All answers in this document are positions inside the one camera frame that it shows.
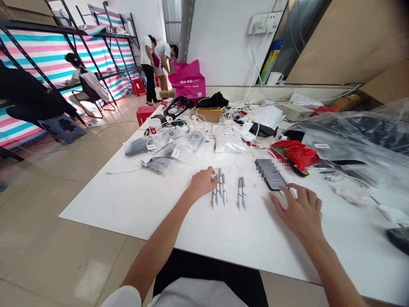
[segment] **tiled floor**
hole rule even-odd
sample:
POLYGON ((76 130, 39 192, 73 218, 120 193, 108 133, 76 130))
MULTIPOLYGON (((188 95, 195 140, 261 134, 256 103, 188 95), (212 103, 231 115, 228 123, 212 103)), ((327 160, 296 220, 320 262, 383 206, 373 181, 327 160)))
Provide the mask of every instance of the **tiled floor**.
MULTIPOLYGON (((144 241, 58 215, 138 129, 144 101, 128 96, 118 112, 106 111, 101 123, 118 126, 87 128, 72 145, 47 137, 27 148, 36 153, 19 152, 24 162, 0 161, 0 182, 8 185, 0 194, 0 307, 99 306, 118 288, 144 241)), ((320 286, 262 278, 270 306, 328 305, 320 286)))

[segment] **white shirt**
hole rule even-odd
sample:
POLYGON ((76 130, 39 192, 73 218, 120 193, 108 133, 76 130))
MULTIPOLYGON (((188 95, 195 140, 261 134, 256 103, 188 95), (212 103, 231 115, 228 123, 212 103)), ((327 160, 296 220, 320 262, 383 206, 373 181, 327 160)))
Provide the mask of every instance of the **white shirt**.
POLYGON ((170 45, 168 43, 160 43, 155 47, 153 52, 155 52, 160 60, 159 67, 162 67, 163 56, 166 55, 168 58, 170 58, 170 45))
MULTIPOLYGON (((101 307, 141 307, 137 289, 124 286, 112 293, 101 307)), ((247 307, 223 282, 179 278, 155 296, 148 307, 247 307)))
POLYGON ((152 48, 152 41, 150 40, 149 36, 145 36, 141 44, 141 64, 150 65, 150 58, 146 52, 145 46, 148 46, 149 49, 152 48))
POLYGON ((80 79, 80 74, 81 74, 81 68, 78 68, 77 70, 74 70, 72 72, 72 78, 79 80, 80 79))

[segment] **white table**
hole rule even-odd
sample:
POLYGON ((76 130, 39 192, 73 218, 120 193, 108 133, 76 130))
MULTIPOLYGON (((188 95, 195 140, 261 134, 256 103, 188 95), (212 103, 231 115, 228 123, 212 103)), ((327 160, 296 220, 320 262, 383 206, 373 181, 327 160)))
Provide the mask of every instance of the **white table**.
MULTIPOLYGON (((147 123, 130 139, 143 136, 147 123)), ((214 140, 201 145, 195 167, 176 162, 164 177, 139 167, 140 156, 125 157, 124 146, 108 161, 60 217, 147 240, 190 183, 209 165, 221 167, 229 203, 212 210, 211 194, 191 208, 175 247, 231 263, 320 284, 297 238, 278 218, 251 153, 215 153, 214 140), (244 176, 248 210, 239 211, 237 180, 244 176)), ((261 158, 266 152, 257 152, 261 158)), ((385 230, 397 227, 374 208, 357 208, 336 196, 317 173, 300 178, 284 172, 289 182, 303 185, 323 200, 323 229, 351 280, 363 296, 409 306, 409 257, 389 243, 385 230)), ((400 205, 405 213, 409 195, 380 191, 381 204, 400 205)))

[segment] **phone screen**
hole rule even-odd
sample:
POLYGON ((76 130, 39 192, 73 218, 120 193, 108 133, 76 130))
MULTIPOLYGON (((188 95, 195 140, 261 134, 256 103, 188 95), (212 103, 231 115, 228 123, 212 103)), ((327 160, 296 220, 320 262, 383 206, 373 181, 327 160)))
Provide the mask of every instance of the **phone screen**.
POLYGON ((280 191, 280 186, 287 184, 270 159, 257 159, 256 168, 270 190, 280 191))

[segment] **pink shopping bag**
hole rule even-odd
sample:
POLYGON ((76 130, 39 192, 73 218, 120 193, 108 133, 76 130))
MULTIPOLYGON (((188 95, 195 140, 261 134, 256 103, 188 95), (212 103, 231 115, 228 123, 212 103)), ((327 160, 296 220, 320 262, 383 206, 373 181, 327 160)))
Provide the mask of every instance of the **pink shopping bag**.
POLYGON ((185 96, 195 103, 206 97, 206 82, 200 73, 199 60, 190 64, 179 64, 172 60, 172 65, 175 73, 169 76, 169 81, 176 89, 177 96, 185 96))

